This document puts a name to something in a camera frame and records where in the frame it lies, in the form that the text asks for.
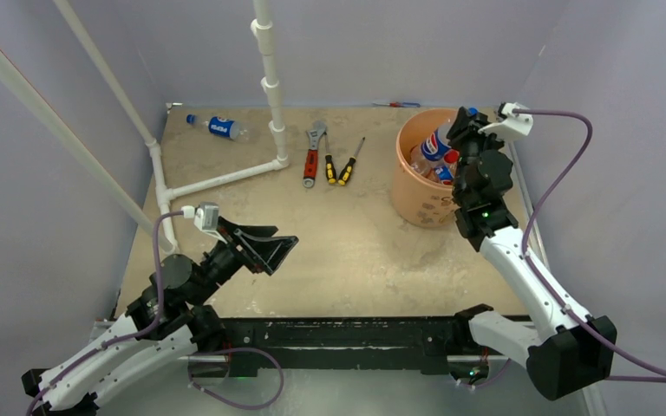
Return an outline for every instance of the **white pvc pipe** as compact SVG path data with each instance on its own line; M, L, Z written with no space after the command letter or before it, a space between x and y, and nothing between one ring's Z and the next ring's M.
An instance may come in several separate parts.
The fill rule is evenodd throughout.
M128 98L126 91L121 87L119 80L116 79L114 72L111 70L111 67L108 66L106 59L101 54L101 51L98 50L98 47L95 46L93 39L90 37L90 34L83 26L80 18L76 15L73 8L70 6L68 0L53 0L57 9L60 10L62 17L65 19L65 22L68 23L70 29L73 30L75 37L77 37L78 42L83 46L88 57L93 62L95 67L98 69L98 72L101 73L103 80L106 81L108 87L111 88L111 91L114 92L116 100L121 104L124 111L128 115L128 118L134 123L134 126L139 131L141 138L144 140L144 144L149 148L149 155L152 158L152 168L154 171L154 183L157 193L157 206L160 208L160 213L166 214L170 212L170 201L165 200L167 194L167 185L165 183L165 172L162 169L162 158L160 145L157 143L157 140L149 133L149 129L142 121L139 113L137 113L134 104ZM167 218L162 221L162 229L165 232L165 238L173 245L171 250L165 250L167 253L175 252L178 249L177 239L174 236L174 229L172 225L172 219Z
M98 50L98 47L95 46L93 39L88 34L88 31L85 29L85 26L82 25L78 15L76 15L75 10L70 6L68 0L53 0L57 9L62 13L65 22L68 23L68 26L73 30L75 36L78 38L78 42L83 46L86 53L90 57L90 60L93 61L93 64L98 68L98 72L101 73L103 79L106 80L106 83L111 88L111 91L116 95L116 99L119 101L121 106L124 108L124 111L128 114L128 118L136 126L136 129L139 130L141 138L144 139L144 143L148 146L157 141L149 129L144 124L144 121L141 120L139 113L136 112L134 104L129 100L126 92L121 87L119 80L116 79L114 72L111 71L111 68L108 66L108 63L101 55L101 51Z
M283 164L279 163L279 160L274 159L271 162L264 163L263 165L258 165L244 169L243 171L238 171L234 173L229 173L227 175L218 176L217 178L202 180L195 184L181 186L179 188L169 189L167 192L171 193L172 199L183 197L194 192L204 191L205 189L213 188L215 186L225 185L229 182L236 180L250 178L254 175L259 175L260 173L265 173L269 171L276 171L282 169Z
M144 214L141 208L128 196L116 183L114 178L106 172L101 163L90 153L82 144L80 139L75 136L70 127L65 124L60 116L49 106L48 102L42 98L19 72L19 69L9 61L9 58L0 50L0 81L6 88L14 94L17 99L28 108L42 124L60 140L63 146L70 154L83 166L88 172L103 185L111 196L126 210L131 218L141 227L142 230L152 233L153 223ZM164 237L160 236L160 246L163 250L172 250L173 245Z
M259 52L264 64L264 78L261 84L271 108L269 129L277 145L277 160L283 166L290 164L287 154L287 136L282 118L282 92L279 88L277 65L274 62L274 36L269 13L269 0L254 0L254 13L257 18L251 22L251 32L257 38Z

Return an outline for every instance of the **white wall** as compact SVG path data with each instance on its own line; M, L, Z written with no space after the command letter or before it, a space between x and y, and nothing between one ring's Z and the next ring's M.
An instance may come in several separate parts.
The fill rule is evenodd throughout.
M143 201L147 149L54 4L0 0L0 46ZM129 93L143 101L140 111L158 133L163 100L150 81L140 81L148 80L141 66L134 73ZM142 82L147 87L137 88ZM29 400L21 374L70 357L92 321L108 315L135 229L0 82L0 414L23 414Z
M266 104L251 0L117 3L168 100ZM481 105L514 97L567 3L272 1L285 105Z
M666 367L666 2L573 1L519 99L575 110L595 138L540 218L555 276L618 343ZM579 122L518 144L534 198L578 150ZM646 374L615 359L613 374ZM611 415L666 415L666 385L604 382Z

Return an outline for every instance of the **white robotic arm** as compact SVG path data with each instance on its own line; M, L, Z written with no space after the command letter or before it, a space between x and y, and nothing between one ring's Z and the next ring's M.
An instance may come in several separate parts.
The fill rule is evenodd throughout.
M499 152L505 141L530 133L532 116L514 113L518 108L523 107L502 104L497 112L499 119L489 123L484 114L473 114L462 107L447 137L450 146L460 152L453 192L459 206L455 213L459 232L509 283L525 305L534 328L512 322L486 305L470 313L467 310L465 316L474 342L526 368L538 391L555 400L605 379L613 358L613 353L566 310L611 342L616 341L617 332L608 318L593 318L573 299L531 250L522 252L523 231L502 198L513 186L513 163ZM556 301L546 284L565 306Z

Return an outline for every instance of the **black metal base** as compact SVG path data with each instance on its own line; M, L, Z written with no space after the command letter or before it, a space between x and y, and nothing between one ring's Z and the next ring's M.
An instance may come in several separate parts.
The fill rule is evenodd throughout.
M529 321L527 315L508 316ZM271 354L282 368L419 370L450 374L448 356L481 355L483 347L464 336L463 316L362 318L225 318L227 340L233 347L254 347ZM489 354L498 354L489 350ZM205 366L193 368L199 377ZM258 354L234 354L231 377L254 377L273 365Z

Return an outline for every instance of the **bucket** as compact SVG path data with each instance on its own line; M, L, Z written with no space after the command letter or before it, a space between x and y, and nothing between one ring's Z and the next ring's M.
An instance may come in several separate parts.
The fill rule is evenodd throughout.
M409 167L409 154L448 118L455 110L434 108L407 120L397 134L397 164L392 180L392 204L397 213L410 223L424 228L452 223L457 206L453 202L453 187L423 178Z

